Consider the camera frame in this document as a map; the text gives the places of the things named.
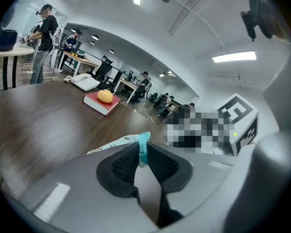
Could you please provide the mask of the black pot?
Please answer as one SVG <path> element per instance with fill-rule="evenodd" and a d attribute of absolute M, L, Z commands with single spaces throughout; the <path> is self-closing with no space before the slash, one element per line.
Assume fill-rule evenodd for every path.
<path fill-rule="evenodd" d="M 0 32 L 0 51 L 11 51 L 17 40 L 17 31 L 1 30 Z"/>

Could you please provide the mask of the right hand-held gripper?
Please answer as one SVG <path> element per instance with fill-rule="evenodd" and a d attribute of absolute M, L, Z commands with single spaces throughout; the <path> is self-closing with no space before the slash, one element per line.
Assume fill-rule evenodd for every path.
<path fill-rule="evenodd" d="M 218 103 L 217 111 L 227 120 L 232 154 L 237 156 L 258 134 L 259 111 L 237 93 Z"/>

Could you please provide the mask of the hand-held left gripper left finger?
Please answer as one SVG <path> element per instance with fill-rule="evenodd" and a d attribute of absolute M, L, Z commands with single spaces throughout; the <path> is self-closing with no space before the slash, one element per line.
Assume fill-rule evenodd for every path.
<path fill-rule="evenodd" d="M 130 145 L 73 158 L 25 190 L 18 201 L 48 225 L 68 233 L 151 233 L 158 229 L 134 197 L 120 198 L 99 183 L 98 164 Z"/>

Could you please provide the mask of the round light table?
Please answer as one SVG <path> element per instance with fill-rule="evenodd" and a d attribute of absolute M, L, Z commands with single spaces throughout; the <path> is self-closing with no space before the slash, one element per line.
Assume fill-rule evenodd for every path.
<path fill-rule="evenodd" d="M 30 55 L 34 52 L 32 47 L 28 47 L 25 44 L 15 44 L 12 50 L 0 51 L 0 58 L 3 58 L 2 62 L 2 86 L 3 90 L 8 90 L 8 61 L 9 57 L 13 58 L 12 64 L 12 86 L 11 88 L 16 88 L 16 68 L 18 58 L 20 56 Z"/>

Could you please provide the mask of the white desk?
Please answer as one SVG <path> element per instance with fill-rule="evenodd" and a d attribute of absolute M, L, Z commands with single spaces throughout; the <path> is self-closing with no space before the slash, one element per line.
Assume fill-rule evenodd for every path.
<path fill-rule="evenodd" d="M 130 102 L 131 98 L 134 96 L 136 90 L 138 89 L 138 86 L 137 85 L 135 85 L 134 83 L 131 83 L 131 82 L 125 80 L 125 79 L 120 79 L 117 82 L 117 84 L 116 84 L 116 86 L 114 88 L 114 93 L 113 94 L 115 94 L 116 92 L 120 92 L 125 85 L 128 86 L 128 87 L 130 87 L 132 89 L 132 93 L 129 96 L 127 102 L 126 102 L 126 104 L 128 104 Z"/>

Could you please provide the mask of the black office chair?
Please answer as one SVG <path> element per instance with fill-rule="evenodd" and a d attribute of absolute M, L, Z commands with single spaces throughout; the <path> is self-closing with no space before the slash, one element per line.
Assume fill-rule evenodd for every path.
<path fill-rule="evenodd" d="M 91 71 L 86 72 L 99 82 L 97 86 L 98 90 L 107 89 L 110 90 L 111 93 L 114 93 L 115 86 L 120 80 L 123 72 L 113 67 L 112 63 L 113 61 L 104 55 L 101 59 L 101 65 L 99 67 L 91 67 Z"/>

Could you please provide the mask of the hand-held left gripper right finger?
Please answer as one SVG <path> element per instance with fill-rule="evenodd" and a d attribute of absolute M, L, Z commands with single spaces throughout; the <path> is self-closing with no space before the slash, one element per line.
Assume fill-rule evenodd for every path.
<path fill-rule="evenodd" d="M 161 186 L 157 225 L 164 228 L 200 206 L 223 182 L 235 157 L 147 144 L 147 164 Z"/>

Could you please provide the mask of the light wooden desk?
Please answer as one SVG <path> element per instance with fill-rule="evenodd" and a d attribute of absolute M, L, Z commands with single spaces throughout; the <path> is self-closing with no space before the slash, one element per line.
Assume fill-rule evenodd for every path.
<path fill-rule="evenodd" d="M 59 67 L 63 63 L 64 56 L 67 56 L 69 58 L 72 58 L 74 61 L 77 61 L 78 62 L 77 63 L 77 66 L 74 69 L 73 77 L 77 76 L 81 64 L 86 64 L 86 65 L 91 66 L 91 67 L 94 67 L 94 68 L 98 67 L 98 65 L 95 64 L 94 62 L 92 62 L 90 60 L 87 60 L 87 59 L 79 58 L 79 57 L 75 56 L 73 53 L 69 53 L 69 52 L 66 52 L 66 51 L 63 52 L 63 55 L 62 55 L 61 60 L 60 60 L 60 63 L 59 63 Z"/>

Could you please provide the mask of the white desk telephone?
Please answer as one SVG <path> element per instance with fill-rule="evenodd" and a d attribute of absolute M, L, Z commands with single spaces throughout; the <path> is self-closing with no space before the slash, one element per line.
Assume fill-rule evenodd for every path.
<path fill-rule="evenodd" d="M 87 73 L 79 74 L 74 77 L 66 76 L 64 81 L 74 84 L 83 91 L 90 91 L 100 84 L 99 81 L 95 80 L 90 74 Z"/>

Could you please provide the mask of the light blue pencil pouch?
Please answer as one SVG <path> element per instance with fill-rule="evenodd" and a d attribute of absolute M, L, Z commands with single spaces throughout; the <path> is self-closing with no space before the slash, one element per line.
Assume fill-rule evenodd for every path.
<path fill-rule="evenodd" d="M 87 154 L 92 154 L 94 152 L 102 151 L 111 147 L 121 146 L 128 143 L 138 143 L 139 146 L 139 167 L 144 168 L 147 164 L 147 144 L 150 140 L 151 133 L 144 132 L 141 134 L 132 134 L 123 136 L 115 141 L 107 143 L 101 147 L 87 152 Z"/>

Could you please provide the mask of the red hardcover book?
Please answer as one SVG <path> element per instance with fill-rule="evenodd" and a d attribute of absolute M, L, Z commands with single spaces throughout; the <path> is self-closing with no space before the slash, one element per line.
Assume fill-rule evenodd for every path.
<path fill-rule="evenodd" d="M 83 102 L 105 116 L 107 116 L 121 101 L 120 98 L 113 95 L 113 101 L 111 103 L 103 103 L 97 99 L 97 93 L 98 92 L 84 95 Z"/>

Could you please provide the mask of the orange toy fruit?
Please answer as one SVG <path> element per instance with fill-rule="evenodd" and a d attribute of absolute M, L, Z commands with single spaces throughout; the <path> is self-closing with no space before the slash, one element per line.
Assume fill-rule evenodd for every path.
<path fill-rule="evenodd" d="M 97 93 L 97 99 L 103 103 L 111 103 L 113 101 L 113 94 L 108 89 L 100 90 Z"/>

